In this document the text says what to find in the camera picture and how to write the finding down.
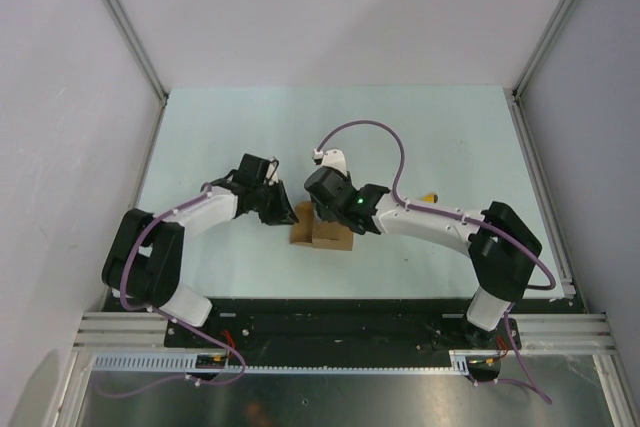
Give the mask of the brown cardboard express box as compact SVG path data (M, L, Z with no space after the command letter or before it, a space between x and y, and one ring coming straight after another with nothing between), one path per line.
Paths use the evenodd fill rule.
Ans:
M337 222L321 221L311 201L298 203L294 212L298 222L291 227L290 244L332 251L353 250L353 232Z

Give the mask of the yellow utility knife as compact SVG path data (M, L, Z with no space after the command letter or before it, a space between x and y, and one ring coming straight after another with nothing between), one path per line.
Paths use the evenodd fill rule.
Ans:
M424 196L422 196L420 198L421 201L423 202L428 202L428 203L437 203L439 201L439 196L437 195L436 192L430 192Z

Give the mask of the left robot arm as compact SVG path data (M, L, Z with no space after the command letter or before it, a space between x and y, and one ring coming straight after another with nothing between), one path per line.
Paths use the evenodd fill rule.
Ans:
M181 280L185 245L209 229L254 212L267 226L298 221L279 180L279 160L245 154L239 166L206 182L193 199L154 214L133 208L118 227L102 269L102 282L127 311L159 311L186 323L197 345L214 344L220 321L212 302Z

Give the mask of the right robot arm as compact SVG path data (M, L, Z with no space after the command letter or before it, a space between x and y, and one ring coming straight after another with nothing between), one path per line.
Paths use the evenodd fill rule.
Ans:
M349 175L323 166L304 183L322 221L337 222L364 235L397 235L425 240L466 257L478 281L461 323L463 340L484 348L496 336L508 308L527 289L542 245L507 204L494 201L477 214L409 204L384 186L357 189Z

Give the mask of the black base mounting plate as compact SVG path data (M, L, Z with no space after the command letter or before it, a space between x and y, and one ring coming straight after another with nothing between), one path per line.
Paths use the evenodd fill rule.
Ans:
M216 298L203 337L162 320L156 348L225 342L251 367L437 367L453 350L492 351L509 335L464 324L467 300Z

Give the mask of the left aluminium corner post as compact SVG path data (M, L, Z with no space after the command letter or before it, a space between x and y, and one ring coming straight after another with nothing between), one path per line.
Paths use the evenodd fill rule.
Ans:
M168 98L168 92L163 86L160 77L154 68L144 45L126 12L121 0L101 0L111 17L116 29L120 33L125 46L129 50L134 62L142 73L146 83L150 87L154 97L164 107Z

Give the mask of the aluminium corner post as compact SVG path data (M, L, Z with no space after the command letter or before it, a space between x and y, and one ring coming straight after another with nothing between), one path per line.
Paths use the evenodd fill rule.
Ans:
M511 95L519 102L527 88L533 81L537 72L543 66L552 48L566 28L569 20L575 12L581 0L559 0L551 17L535 44L534 50L529 56L521 74L511 89Z
M125 46L129 50L134 62L142 73L146 83L150 87L154 97L164 107L168 98L168 92L163 86L160 77L154 68L144 45L126 12L121 0L101 0L111 17L116 29L120 33Z

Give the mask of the right aluminium corner post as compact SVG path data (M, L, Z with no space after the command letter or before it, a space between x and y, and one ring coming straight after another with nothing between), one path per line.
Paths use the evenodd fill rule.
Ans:
M559 0L551 17L535 44L534 50L529 56L521 74L511 89L511 95L519 102L527 88L533 81L537 72L543 66L552 48L566 28L569 20L575 12L581 0Z

